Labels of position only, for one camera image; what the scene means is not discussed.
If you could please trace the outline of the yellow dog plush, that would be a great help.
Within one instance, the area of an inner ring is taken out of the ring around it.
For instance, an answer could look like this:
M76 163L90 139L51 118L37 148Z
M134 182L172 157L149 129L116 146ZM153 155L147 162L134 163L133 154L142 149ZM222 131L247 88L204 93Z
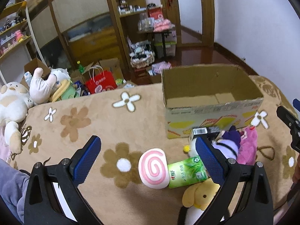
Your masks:
M198 182L188 187L182 197L182 204L186 208L192 206L202 211L206 210L220 188L212 179Z

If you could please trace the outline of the purple white plush doll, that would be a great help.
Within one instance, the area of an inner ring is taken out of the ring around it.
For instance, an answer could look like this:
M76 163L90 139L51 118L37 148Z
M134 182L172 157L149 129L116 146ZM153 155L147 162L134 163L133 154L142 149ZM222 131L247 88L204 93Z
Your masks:
M187 153L190 158L198 155L196 151L196 139L188 145L183 147L184 153ZM220 130L220 133L216 139L211 141L211 144L215 149L219 149L225 158L233 158L237 160L241 142L241 135L235 126L231 126L229 130Z

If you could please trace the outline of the green tissue pack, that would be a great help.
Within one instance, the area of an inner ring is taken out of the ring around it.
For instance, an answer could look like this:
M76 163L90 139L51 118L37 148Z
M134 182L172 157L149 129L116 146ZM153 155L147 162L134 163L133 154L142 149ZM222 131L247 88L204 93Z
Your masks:
M206 181L209 175L199 156L168 165L169 188L180 188Z

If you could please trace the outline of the black barcode box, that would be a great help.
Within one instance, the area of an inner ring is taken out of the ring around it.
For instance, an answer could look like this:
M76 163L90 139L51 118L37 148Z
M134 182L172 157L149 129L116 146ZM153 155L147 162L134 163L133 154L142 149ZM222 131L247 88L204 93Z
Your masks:
M193 139L199 136L206 136L208 140L212 141L218 137L220 129L218 127L196 127L191 130L189 136L189 142L191 143Z

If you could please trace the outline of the pink swirl roll plush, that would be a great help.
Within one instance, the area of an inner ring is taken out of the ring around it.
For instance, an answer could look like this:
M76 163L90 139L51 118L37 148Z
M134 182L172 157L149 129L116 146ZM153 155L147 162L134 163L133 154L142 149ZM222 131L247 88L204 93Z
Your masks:
M165 152L159 148L149 149L139 159L138 173L144 185L152 189L164 189L170 177Z

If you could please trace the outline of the person leg grey trousers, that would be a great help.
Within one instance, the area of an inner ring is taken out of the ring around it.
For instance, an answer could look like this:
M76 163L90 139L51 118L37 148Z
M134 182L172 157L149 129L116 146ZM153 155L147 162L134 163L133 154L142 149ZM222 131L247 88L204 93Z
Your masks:
M24 204L29 184L29 175L14 169L4 160L1 160L1 197L15 216L24 224Z

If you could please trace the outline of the black white plush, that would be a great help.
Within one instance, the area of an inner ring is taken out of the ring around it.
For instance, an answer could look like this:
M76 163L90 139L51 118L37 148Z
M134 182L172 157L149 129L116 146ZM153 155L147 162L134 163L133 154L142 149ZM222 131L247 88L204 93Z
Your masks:
M177 224L220 224L224 218L228 218L229 213L217 212L212 207L202 211L194 206L187 208L182 206L179 210Z

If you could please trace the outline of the open cardboard box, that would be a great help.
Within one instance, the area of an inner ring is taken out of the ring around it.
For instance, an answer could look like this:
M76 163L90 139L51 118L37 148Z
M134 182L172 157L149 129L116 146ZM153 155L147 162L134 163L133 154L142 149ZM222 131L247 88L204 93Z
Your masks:
M244 128L263 102L249 75L229 64L164 70L162 90L169 139L188 137L193 128Z

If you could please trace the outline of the green yellow plush toy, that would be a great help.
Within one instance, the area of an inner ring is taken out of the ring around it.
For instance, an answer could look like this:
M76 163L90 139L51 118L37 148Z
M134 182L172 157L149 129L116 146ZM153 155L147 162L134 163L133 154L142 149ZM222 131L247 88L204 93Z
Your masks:
M61 82L60 87L49 98L50 102L57 102L62 100L68 100L79 97L79 93L76 91L71 80L64 79Z

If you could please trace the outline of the beige flower blanket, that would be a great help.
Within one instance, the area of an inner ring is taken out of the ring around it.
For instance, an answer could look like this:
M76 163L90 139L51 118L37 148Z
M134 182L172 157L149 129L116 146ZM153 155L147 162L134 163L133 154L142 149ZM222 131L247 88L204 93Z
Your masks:
M263 94L257 112L256 161L264 164L278 207L292 184L297 154L289 130L276 116L278 106L291 110L277 86L249 76ZM188 156L188 137L169 139L162 84L115 89L31 108L22 127L23 148L11 156L16 169L31 171L36 162L57 164L97 135L102 147L79 190L105 224L176 224L184 188L151 189L138 173L140 156L160 148L172 164Z

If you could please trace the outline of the red paper shopping bag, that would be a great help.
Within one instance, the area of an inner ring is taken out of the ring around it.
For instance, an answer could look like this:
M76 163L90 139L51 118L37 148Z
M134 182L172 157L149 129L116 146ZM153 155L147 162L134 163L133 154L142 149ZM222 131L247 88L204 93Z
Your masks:
M101 66L95 65L89 68L89 79L85 85L91 94L106 92L117 88L113 74L104 70Z

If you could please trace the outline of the green plastic bottle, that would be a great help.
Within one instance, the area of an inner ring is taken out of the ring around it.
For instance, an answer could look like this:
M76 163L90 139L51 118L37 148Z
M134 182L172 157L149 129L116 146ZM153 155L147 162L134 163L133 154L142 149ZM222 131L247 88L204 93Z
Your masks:
M77 61L77 66L80 74L83 74L85 72L85 67L81 64L80 60Z

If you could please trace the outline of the pink folded clothes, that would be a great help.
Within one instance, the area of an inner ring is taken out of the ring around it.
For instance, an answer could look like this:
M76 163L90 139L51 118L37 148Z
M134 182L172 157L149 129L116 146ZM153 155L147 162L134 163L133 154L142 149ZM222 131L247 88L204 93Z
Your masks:
M175 28L175 25L172 24L172 22L169 19L163 19L161 21L155 21L154 22L154 32L163 32L172 30Z

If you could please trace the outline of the wooden wardrobe cabinet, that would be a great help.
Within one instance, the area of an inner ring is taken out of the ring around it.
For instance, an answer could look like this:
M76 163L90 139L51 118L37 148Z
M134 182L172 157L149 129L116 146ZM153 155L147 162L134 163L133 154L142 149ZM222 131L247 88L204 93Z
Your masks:
M18 1L27 2L36 54L49 66L73 70L76 62L116 58L126 79L145 76L131 66L128 41L149 37L138 32L146 0Z

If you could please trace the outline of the wall shelf with figurines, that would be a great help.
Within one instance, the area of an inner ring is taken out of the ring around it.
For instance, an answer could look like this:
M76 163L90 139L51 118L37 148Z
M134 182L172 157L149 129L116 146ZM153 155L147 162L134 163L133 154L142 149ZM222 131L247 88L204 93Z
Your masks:
M26 15L27 1L21 1L4 8L1 12L1 62L32 38L26 32L29 17Z

